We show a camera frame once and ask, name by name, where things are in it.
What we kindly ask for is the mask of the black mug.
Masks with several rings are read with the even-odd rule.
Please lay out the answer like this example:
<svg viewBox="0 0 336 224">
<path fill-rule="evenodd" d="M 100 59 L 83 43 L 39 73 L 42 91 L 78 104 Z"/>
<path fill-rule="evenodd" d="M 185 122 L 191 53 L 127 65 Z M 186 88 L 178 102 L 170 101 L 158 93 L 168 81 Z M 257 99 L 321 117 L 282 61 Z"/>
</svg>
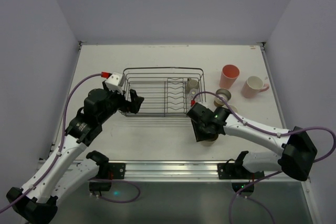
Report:
<svg viewBox="0 0 336 224">
<path fill-rule="evenodd" d="M 238 113 L 238 109 L 235 107 L 235 106 L 233 106 L 233 105 L 229 105 L 229 106 L 225 106 L 227 109 L 231 109 L 231 110 L 233 110 L 235 113 Z"/>
</svg>

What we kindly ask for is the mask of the salmon pink plastic cup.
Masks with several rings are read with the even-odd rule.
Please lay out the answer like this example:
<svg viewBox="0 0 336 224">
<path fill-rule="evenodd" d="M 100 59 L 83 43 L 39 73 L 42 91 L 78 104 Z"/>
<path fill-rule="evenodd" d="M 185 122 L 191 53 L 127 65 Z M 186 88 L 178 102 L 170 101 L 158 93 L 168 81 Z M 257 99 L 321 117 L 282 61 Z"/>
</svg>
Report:
<svg viewBox="0 0 336 224">
<path fill-rule="evenodd" d="M 240 75 L 240 70 L 235 65 L 225 65 L 222 68 L 219 86 L 229 89 Z"/>
</svg>

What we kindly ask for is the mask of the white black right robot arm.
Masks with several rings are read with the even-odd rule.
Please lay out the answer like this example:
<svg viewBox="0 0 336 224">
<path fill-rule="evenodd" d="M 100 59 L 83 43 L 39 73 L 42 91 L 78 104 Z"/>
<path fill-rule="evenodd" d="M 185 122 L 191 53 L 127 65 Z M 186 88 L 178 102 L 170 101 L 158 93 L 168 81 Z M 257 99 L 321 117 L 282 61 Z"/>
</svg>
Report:
<svg viewBox="0 0 336 224">
<path fill-rule="evenodd" d="M 317 148 L 303 129 L 296 127 L 290 131 L 267 126 L 242 118 L 228 108 L 217 107 L 211 111 L 200 103 L 192 105 L 186 115 L 191 119 L 198 142 L 229 135 L 267 149 L 262 153 L 241 152 L 235 160 L 235 170 L 239 173 L 281 171 L 299 181 L 308 179 Z"/>
</svg>

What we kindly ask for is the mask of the cream cup brown band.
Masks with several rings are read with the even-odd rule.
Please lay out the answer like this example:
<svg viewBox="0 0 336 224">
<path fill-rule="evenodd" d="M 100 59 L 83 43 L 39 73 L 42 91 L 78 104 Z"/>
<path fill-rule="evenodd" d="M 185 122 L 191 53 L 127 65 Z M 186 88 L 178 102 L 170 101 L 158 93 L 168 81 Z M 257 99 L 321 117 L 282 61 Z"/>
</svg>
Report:
<svg viewBox="0 0 336 224">
<path fill-rule="evenodd" d="M 218 89 L 215 94 L 214 105 L 216 107 L 224 106 L 223 100 L 227 103 L 232 97 L 231 92 L 227 89 Z"/>
</svg>

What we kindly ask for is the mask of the beige tall cup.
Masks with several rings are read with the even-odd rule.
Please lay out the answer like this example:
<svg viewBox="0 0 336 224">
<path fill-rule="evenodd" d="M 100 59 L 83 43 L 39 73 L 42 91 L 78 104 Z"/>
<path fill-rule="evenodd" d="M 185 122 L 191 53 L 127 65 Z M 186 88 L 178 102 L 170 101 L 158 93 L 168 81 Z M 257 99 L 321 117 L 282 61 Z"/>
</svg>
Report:
<svg viewBox="0 0 336 224">
<path fill-rule="evenodd" d="M 215 138 L 212 138 L 210 140 L 201 141 L 201 144 L 205 147 L 210 147 L 216 142 L 217 138 L 218 138 L 218 136 L 215 137 Z"/>
</svg>

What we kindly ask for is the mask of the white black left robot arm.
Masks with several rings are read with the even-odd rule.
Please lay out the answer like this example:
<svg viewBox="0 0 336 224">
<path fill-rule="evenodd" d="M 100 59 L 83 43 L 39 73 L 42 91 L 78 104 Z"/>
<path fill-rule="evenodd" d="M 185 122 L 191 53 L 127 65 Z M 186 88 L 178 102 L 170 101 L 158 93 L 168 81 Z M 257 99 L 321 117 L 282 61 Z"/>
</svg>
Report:
<svg viewBox="0 0 336 224">
<path fill-rule="evenodd" d="M 92 151 L 79 167 L 66 173 L 73 161 L 102 132 L 102 125 L 117 111 L 136 114 L 144 101 L 130 90 L 130 100 L 122 89 L 93 89 L 65 129 L 58 147 L 36 174 L 20 188 L 12 187 L 6 197 L 10 206 L 29 223 L 50 223 L 61 198 L 89 179 L 111 179 L 109 159 Z"/>
</svg>

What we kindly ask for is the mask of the pink faceted mug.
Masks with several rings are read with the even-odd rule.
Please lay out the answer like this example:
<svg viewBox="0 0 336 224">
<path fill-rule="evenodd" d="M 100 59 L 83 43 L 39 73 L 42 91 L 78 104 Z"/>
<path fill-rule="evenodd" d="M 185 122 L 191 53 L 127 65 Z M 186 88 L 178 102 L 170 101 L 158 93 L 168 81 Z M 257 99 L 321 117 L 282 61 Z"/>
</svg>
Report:
<svg viewBox="0 0 336 224">
<path fill-rule="evenodd" d="M 261 92 L 265 92 L 270 88 L 270 85 L 264 83 L 263 80 L 257 76 L 249 77 L 241 90 L 244 98 L 251 99 Z"/>
</svg>

